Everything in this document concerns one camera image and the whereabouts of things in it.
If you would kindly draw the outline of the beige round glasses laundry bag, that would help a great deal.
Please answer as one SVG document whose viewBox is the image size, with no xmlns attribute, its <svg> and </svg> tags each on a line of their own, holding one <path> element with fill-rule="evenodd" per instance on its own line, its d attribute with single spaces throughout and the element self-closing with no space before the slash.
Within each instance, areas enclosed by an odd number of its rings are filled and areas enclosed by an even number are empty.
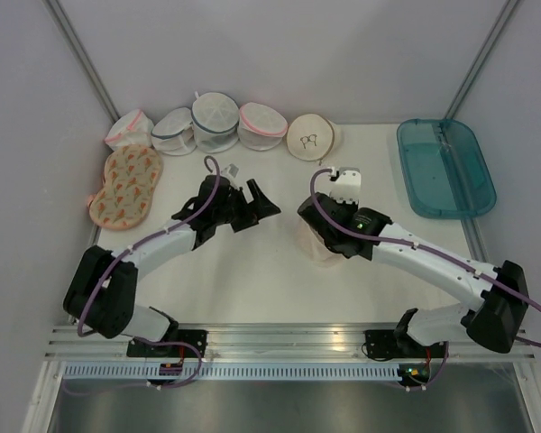
<svg viewBox="0 0 541 433">
<path fill-rule="evenodd" d="M 317 266 L 331 267 L 343 260 L 341 254 L 329 251 L 317 232 L 302 219 L 298 221 L 295 239 L 300 251 Z"/>
</svg>

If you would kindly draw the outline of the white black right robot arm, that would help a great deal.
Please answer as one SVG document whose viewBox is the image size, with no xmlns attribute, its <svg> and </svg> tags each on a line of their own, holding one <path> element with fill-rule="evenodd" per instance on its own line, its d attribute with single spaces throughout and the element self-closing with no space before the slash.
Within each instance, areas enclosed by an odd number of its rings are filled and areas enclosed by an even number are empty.
<svg viewBox="0 0 541 433">
<path fill-rule="evenodd" d="M 413 356 L 465 337 L 491 352 L 510 352 L 527 312 L 519 265 L 506 261 L 497 267 L 452 255 L 374 209 L 339 204 L 323 193 L 307 198 L 298 215 L 329 252 L 393 266 L 455 298 L 451 306 L 403 314 L 392 332 L 400 354 Z"/>
</svg>

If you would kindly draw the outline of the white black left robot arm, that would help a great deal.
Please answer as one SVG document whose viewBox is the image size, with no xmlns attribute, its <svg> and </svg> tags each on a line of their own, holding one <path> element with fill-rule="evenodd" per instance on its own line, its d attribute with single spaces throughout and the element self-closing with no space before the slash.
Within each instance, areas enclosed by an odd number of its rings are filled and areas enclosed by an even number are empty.
<svg viewBox="0 0 541 433">
<path fill-rule="evenodd" d="M 163 264 L 210 240 L 219 226 L 236 233 L 280 213 L 255 180 L 250 199 L 225 176 L 208 175 L 198 193 L 157 232 L 121 251 L 98 245 L 86 249 L 63 300 L 78 320 L 78 334 L 107 339 L 128 336 L 136 349 L 168 357 L 193 346 L 179 337 L 179 323 L 167 313 L 136 303 L 139 282 Z"/>
</svg>

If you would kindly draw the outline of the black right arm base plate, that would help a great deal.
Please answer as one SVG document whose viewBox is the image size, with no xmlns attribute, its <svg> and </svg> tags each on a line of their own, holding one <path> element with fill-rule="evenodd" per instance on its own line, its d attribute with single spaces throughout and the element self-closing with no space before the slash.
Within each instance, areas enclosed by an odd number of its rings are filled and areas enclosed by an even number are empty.
<svg viewBox="0 0 541 433">
<path fill-rule="evenodd" d="M 446 353 L 445 345 L 435 343 L 424 346 L 409 336 L 396 338 L 391 329 L 370 329 L 363 332 L 364 345 L 368 358 L 375 361 L 395 359 L 439 359 Z"/>
</svg>

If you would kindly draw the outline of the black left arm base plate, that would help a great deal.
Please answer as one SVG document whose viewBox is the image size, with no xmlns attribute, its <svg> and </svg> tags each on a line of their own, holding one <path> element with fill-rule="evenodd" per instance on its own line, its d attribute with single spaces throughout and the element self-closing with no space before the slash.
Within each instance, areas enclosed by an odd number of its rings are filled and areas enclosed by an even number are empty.
<svg viewBox="0 0 541 433">
<path fill-rule="evenodd" d="M 208 332 L 205 329 L 179 329 L 174 338 L 175 345 L 150 345 L 132 340 L 127 347 L 129 358 L 184 358 L 197 359 L 205 355 Z"/>
</svg>

